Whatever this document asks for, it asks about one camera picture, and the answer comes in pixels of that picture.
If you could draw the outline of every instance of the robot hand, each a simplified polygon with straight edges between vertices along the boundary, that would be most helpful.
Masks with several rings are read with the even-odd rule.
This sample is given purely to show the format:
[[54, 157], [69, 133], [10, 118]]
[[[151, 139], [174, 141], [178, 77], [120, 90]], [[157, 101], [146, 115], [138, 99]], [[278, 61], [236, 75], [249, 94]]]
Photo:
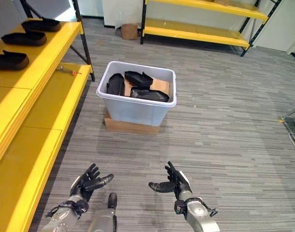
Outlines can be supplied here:
[[183, 191], [189, 191], [192, 193], [186, 176], [180, 171], [177, 171], [173, 164], [169, 161], [168, 166], [165, 166], [168, 172], [169, 182], [153, 183], [150, 182], [148, 185], [152, 190], [156, 192], [174, 192], [175, 197], [178, 200], [179, 195]]
[[156, 192], [174, 192], [176, 214], [183, 214], [186, 221], [196, 232], [219, 232], [217, 223], [211, 218], [216, 215], [216, 209], [210, 209], [201, 198], [192, 196], [187, 177], [182, 171], [177, 171], [169, 161], [165, 166], [169, 182], [153, 183], [148, 185]]
[[109, 174], [106, 177], [98, 177], [98, 167], [93, 163], [79, 176], [71, 186], [70, 197], [47, 213], [51, 217], [50, 222], [41, 232], [64, 232], [70, 231], [82, 213], [87, 212], [93, 191], [108, 184], [114, 177]]
[[71, 186], [70, 196], [80, 195], [86, 202], [89, 202], [94, 190], [105, 186], [114, 178], [113, 174], [100, 178], [98, 177], [100, 174], [98, 170], [99, 168], [93, 163], [84, 174], [74, 181]]

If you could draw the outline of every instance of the yellow shelf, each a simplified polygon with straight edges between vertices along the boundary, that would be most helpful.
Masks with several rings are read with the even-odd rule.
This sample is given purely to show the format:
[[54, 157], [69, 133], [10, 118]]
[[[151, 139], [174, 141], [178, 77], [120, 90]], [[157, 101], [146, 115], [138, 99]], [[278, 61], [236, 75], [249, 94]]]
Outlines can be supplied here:
[[[58, 63], [81, 32], [80, 22], [61, 24], [60, 31], [45, 33], [47, 42], [43, 46], [9, 45], [0, 41], [0, 54], [3, 50], [21, 52], [29, 58], [29, 65], [23, 70], [0, 71], [0, 88], [5, 88], [0, 96], [0, 119], [4, 117], [0, 121], [0, 159]], [[24, 32], [24, 29], [19, 25], [14, 32]], [[24, 94], [16, 99], [17, 92]]]
[[168, 4], [197, 7], [197, 8], [202, 8], [202, 9], [207, 9], [212, 11], [219, 11], [219, 12], [224, 12], [224, 13], [233, 14], [233, 15], [257, 18], [257, 19], [262, 19], [264, 21], [263, 23], [265, 23], [268, 19], [268, 16], [258, 11], [257, 7], [250, 4], [237, 2], [237, 1], [231, 1], [230, 5], [228, 6], [214, 3], [212, 0], [148, 0], [148, 1], [156, 1], [156, 2], [163, 2]]
[[237, 31], [160, 19], [146, 18], [143, 33], [242, 46], [246, 49], [249, 47], [248, 42], [244, 40], [242, 35]]
[[28, 231], [90, 65], [54, 72], [0, 161], [0, 231]]

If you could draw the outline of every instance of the floor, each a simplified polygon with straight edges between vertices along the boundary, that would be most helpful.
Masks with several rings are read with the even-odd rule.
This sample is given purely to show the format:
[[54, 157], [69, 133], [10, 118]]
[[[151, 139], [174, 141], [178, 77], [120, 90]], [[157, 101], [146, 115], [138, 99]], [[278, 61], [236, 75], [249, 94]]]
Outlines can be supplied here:
[[[170, 160], [194, 196], [219, 210], [214, 219], [222, 232], [295, 232], [295, 149], [278, 122], [295, 108], [295, 59], [259, 47], [241, 58], [225, 45], [154, 38], [140, 45], [102, 24], [84, 20], [96, 82], [86, 85], [30, 231], [41, 230], [45, 214], [68, 198], [72, 182], [93, 162], [115, 178], [94, 192], [72, 231], [86, 232], [112, 191], [118, 232], [192, 231], [173, 210], [174, 194], [147, 185], [166, 180]], [[82, 50], [79, 39], [74, 46]], [[106, 132], [96, 88], [112, 60], [176, 72], [178, 104], [157, 136]], [[79, 58], [69, 51], [65, 61]]]

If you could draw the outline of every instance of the plastic bag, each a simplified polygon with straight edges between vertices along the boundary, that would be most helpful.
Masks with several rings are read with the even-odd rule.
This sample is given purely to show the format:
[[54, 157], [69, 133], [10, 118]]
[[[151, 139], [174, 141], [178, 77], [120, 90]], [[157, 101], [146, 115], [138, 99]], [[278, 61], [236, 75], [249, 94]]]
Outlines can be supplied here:
[[119, 0], [116, 5], [118, 9], [115, 22], [115, 30], [123, 24], [138, 24], [141, 26], [142, 1], [141, 0]]

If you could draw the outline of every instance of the black metal shelf frame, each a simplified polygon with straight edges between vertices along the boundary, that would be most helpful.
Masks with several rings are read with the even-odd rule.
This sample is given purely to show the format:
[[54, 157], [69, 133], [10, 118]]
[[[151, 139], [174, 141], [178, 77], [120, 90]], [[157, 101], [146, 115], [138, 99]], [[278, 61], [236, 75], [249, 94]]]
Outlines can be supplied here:
[[[255, 7], [258, 7], [259, 4], [260, 4], [260, 1], [261, 0], [257, 0], [255, 2], [254, 6]], [[273, 15], [273, 13], [275, 12], [275, 10], [277, 9], [277, 7], [279, 6], [279, 4], [281, 3], [282, 0], [277, 0], [277, 1], [270, 0], [270, 1], [274, 3], [274, 6], [273, 6], [273, 8], [271, 9], [271, 11], [267, 15], [267, 21], [264, 24], [261, 24], [261, 26], [259, 27], [259, 29], [257, 30], [257, 32], [254, 34], [254, 36], [252, 36], [252, 35], [253, 35], [253, 29], [254, 29], [254, 25], [255, 25], [256, 20], [255, 19], [253, 20], [253, 28], [252, 28], [252, 32], [250, 34], [249, 47], [252, 47], [253, 46], [253, 43], [254, 43], [255, 39], [258, 37], [258, 35], [260, 34], [260, 32], [262, 31], [262, 29], [264, 28], [264, 26], [267, 24], [267, 22], [269, 21], [269, 19], [271, 18], [271, 16]], [[243, 32], [244, 28], [246, 27], [246, 25], [249, 22], [249, 19], [250, 19], [249, 17], [246, 18], [245, 22], [243, 23], [242, 27], [239, 30], [240, 33]], [[242, 48], [242, 49], [243, 49], [243, 52], [240, 55], [241, 57], [243, 57], [246, 54], [246, 52], [249, 50], [249, 48], [248, 49]]]

